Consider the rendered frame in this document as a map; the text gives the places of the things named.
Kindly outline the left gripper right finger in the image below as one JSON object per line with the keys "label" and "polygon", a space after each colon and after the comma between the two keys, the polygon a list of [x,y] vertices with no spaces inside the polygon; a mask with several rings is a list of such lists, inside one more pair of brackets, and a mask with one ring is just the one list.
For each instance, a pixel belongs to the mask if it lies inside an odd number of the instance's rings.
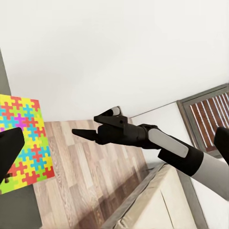
{"label": "left gripper right finger", "polygon": [[221,126],[217,128],[214,145],[229,165],[229,128]]}

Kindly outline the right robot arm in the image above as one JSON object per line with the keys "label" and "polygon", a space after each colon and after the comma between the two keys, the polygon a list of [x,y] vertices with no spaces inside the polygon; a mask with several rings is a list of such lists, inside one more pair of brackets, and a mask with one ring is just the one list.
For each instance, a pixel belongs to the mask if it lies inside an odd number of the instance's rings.
{"label": "right robot arm", "polygon": [[72,129],[74,135],[95,141],[136,146],[143,149],[161,149],[158,158],[184,172],[202,185],[229,201],[229,165],[195,149],[193,146],[162,132],[157,125],[132,125],[123,115],[121,106],[110,108],[94,121],[102,124],[96,130]]}

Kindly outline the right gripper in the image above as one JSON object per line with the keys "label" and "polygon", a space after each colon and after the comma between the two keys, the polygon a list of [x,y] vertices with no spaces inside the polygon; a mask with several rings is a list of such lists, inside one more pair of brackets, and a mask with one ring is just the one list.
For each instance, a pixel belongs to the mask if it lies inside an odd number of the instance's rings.
{"label": "right gripper", "polygon": [[94,116],[94,121],[102,124],[98,127],[98,133],[86,129],[72,129],[72,133],[99,145],[113,143],[133,146],[137,142],[138,128],[129,124],[126,116]]}

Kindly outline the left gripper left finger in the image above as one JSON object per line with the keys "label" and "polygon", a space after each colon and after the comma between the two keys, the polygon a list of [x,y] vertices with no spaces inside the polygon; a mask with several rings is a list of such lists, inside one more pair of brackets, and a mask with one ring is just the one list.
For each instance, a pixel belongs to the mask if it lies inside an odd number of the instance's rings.
{"label": "left gripper left finger", "polygon": [[25,145],[20,127],[0,132],[0,184]]}

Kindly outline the jigsaw puzzle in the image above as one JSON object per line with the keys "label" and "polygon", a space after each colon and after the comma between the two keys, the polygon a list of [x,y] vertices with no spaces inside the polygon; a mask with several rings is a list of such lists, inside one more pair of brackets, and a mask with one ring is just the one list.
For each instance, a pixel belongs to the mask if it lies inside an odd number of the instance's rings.
{"label": "jigsaw puzzle", "polygon": [[55,176],[39,100],[0,94],[0,132],[22,129],[25,145],[6,178],[0,195]]}

